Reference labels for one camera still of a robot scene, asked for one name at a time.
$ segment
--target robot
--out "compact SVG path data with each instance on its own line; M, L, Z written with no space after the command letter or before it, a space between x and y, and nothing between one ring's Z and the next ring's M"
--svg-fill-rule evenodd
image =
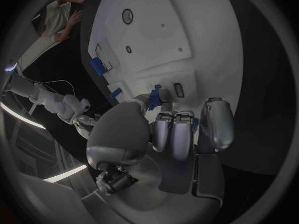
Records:
M172 110L167 89L157 87L151 94L141 94L111 108L103 116L84 115L90 108L86 99L48 91L39 83L13 73L5 92L11 91L38 105L44 105L58 117L76 127L87 139L86 155L89 164L102 173L97 185L104 195L111 195L133 185L137 180L127 171L137 165L148 150L152 133L152 150L163 153L171 146L170 163L184 163L191 153L213 155L215 150L229 148L234 140L233 114L224 98L209 98L199 121L197 146L193 142L196 122L193 111ZM154 123L145 118L148 110L161 106Z

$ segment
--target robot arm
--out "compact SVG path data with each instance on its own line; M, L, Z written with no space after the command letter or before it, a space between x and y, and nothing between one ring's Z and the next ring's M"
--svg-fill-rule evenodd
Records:
M46 110L56 113L64 122L74 124L79 134L86 139L88 139L92 127L97 122L97 119L83 115L90 108L87 99L79 101L73 95L63 96L48 91L42 84L33 84L17 73L13 73L4 91L11 91L17 95L29 98L35 104L44 105Z

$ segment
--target white curved surface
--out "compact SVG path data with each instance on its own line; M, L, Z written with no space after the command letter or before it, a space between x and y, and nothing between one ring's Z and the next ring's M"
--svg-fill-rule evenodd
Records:
M126 8L134 14L130 25L122 21L122 10ZM162 38L158 42L164 47L154 46L157 34ZM243 76L243 47L229 0L164 0L164 3L161 0L102 0L89 43L92 58L97 56L96 45L102 40L107 40L120 61L120 66L104 77L113 89L118 82L129 87L130 94L122 96L120 102L124 97L150 93L161 83L172 93L174 110L192 110L199 118L208 97L224 97L235 113ZM180 42L187 55L178 52ZM125 44L132 44L131 54L126 52ZM175 96L173 83L182 84L185 98ZM159 111L158 107L147 112L149 122L154 121Z

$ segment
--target light strip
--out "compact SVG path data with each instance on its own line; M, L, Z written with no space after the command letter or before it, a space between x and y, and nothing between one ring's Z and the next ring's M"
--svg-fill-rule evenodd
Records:
M10 113L11 115L13 115L14 117L26 122L26 123L30 123L36 127L39 127L39 128L43 128L43 129L46 129L44 126L38 124L38 123L35 123L31 120L28 120L27 118L24 118L23 116L20 116L19 114L17 114L16 112L13 112L11 109L9 109L5 104L3 104L2 102L0 102L0 106L5 110L7 111L8 113Z
M44 181L49 182L49 183L55 183L55 182L58 182L58 181L60 181L60 180L62 180L64 178L67 178L67 177L69 177L69 176L71 176L71 175L73 175L73 174L75 174L75 173L83 170L84 168L87 168L87 166L86 165L82 165L82 166L80 166L78 168L75 168L75 169L73 169L71 171L59 174L59 175L51 177L51 178L44 179Z
M6 68L6 69L5 69L5 71L12 71L12 70L14 70L14 69L15 69L15 67L16 67L16 63L15 63L15 65L14 65L13 67Z

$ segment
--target person's hand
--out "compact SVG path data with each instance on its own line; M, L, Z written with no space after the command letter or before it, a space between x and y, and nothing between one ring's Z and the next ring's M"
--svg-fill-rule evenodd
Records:
M78 0L78 3L79 3L79 4L84 4L84 1L85 1L85 0Z
M70 25L76 25L79 21L82 20L82 11L77 12L77 10L73 13L73 15L70 17L70 20L68 23Z

